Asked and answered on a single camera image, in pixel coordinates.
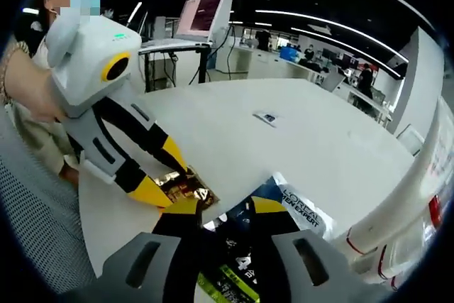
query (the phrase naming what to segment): white machine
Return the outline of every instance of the white machine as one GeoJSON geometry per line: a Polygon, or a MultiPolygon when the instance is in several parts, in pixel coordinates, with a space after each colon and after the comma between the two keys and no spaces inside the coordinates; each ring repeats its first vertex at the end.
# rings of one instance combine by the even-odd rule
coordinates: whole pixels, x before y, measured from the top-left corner
{"type": "Polygon", "coordinates": [[[133,199],[159,207],[171,205],[104,126],[104,121],[111,123],[156,160],[187,175],[177,145],[127,82],[129,61],[138,53],[140,36],[110,19],[73,11],[57,18],[46,44],[53,92],[68,116],[61,123],[82,147],[83,166],[105,182],[115,182],[133,199]]]}
{"type": "Polygon", "coordinates": [[[222,25],[228,27],[231,0],[186,0],[175,38],[143,43],[141,53],[211,44],[222,25]]]}

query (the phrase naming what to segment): gray fabric surface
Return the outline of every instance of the gray fabric surface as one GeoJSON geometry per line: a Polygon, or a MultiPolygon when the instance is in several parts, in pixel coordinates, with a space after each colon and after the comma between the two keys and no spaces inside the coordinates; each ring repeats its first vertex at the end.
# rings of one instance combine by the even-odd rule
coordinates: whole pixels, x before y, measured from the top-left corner
{"type": "Polygon", "coordinates": [[[95,279],[76,191],[35,159],[2,106],[0,200],[24,254],[56,293],[95,279]]]}

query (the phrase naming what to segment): yellow circular joint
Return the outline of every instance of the yellow circular joint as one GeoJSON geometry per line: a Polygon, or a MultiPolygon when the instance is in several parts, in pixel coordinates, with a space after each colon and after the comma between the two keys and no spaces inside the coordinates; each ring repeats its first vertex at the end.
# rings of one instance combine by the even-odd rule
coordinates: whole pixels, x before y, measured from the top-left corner
{"type": "Polygon", "coordinates": [[[109,82],[119,77],[128,66],[130,53],[119,53],[113,57],[101,72],[101,81],[109,82]]]}

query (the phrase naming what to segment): bracelet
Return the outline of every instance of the bracelet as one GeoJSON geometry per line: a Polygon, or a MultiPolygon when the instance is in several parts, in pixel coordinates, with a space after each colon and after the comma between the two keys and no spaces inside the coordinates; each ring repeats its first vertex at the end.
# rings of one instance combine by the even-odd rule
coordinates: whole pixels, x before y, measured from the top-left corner
{"type": "Polygon", "coordinates": [[[12,48],[9,48],[9,46],[7,46],[6,49],[7,49],[6,50],[7,55],[1,61],[1,73],[0,73],[0,103],[2,105],[5,105],[5,104],[8,104],[9,102],[11,102],[11,97],[8,96],[8,94],[6,93],[6,89],[5,89],[6,71],[8,69],[8,64],[9,64],[11,57],[13,57],[14,53],[16,53],[16,51],[18,51],[18,50],[22,50],[27,55],[29,54],[29,49],[28,49],[27,44],[25,42],[17,43],[16,40],[13,40],[12,48]]]}

